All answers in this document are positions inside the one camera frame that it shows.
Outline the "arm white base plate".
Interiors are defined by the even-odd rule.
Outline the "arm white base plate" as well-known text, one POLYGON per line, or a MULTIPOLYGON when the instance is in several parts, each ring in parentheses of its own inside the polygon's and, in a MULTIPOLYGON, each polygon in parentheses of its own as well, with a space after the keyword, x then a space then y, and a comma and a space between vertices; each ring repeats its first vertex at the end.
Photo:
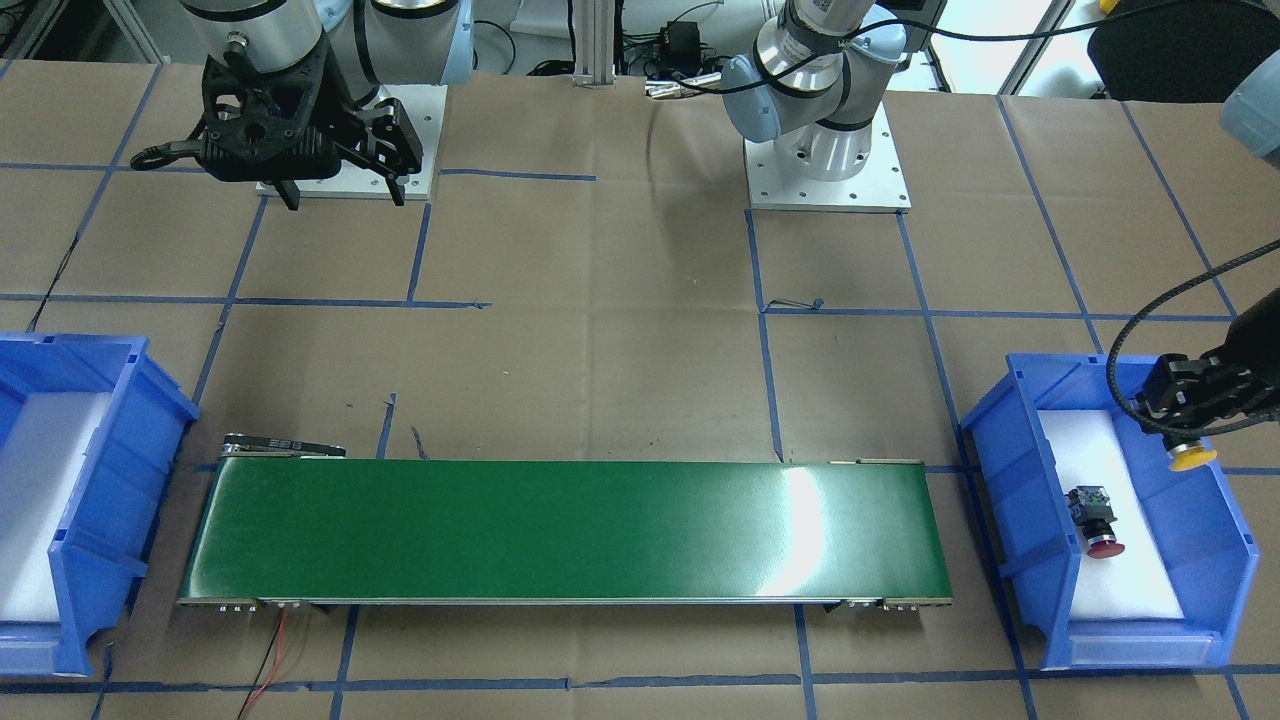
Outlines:
POLYGON ((860 129, 814 123, 765 143, 745 140, 742 149, 754 209, 906 213, 913 208, 884 105, 860 129))
MULTIPOLYGON (((428 201, 433 196, 448 88, 436 85, 383 85, 360 111, 372 115, 379 102, 394 97, 401 102, 399 127, 416 133, 422 146, 421 170, 399 179, 407 201, 428 201)), ((389 199, 387 182, 374 170, 344 161, 340 170, 326 179, 296 182, 302 199, 389 199)))

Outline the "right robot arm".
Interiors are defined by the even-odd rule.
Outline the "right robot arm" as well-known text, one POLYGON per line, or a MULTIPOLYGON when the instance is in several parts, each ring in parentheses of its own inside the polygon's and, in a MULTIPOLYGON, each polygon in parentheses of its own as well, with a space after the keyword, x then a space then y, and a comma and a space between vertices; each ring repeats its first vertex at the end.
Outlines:
POLYGON ((297 209, 305 197, 426 200, 447 90, 474 73, 468 1, 186 1, 207 45, 192 159, 297 209))

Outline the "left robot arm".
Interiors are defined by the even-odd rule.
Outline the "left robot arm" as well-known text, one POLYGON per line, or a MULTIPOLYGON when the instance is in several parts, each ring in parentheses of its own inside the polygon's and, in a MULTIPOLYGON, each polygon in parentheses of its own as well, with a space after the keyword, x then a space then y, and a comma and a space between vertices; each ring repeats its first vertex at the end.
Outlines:
MULTIPOLYGON (((860 179, 888 150, 876 115, 902 60, 910 20, 873 1, 787 1, 753 50, 731 58, 713 92, 742 136, 751 193, 786 208, 873 210, 860 179)), ((1199 357, 1165 354, 1142 387, 1126 392, 1117 365, 1129 334, 1181 293, 1277 251, 1244 252, 1144 305, 1117 333, 1105 363, 1111 400, 1170 448, 1277 420, 1277 295, 1233 322, 1199 357)))

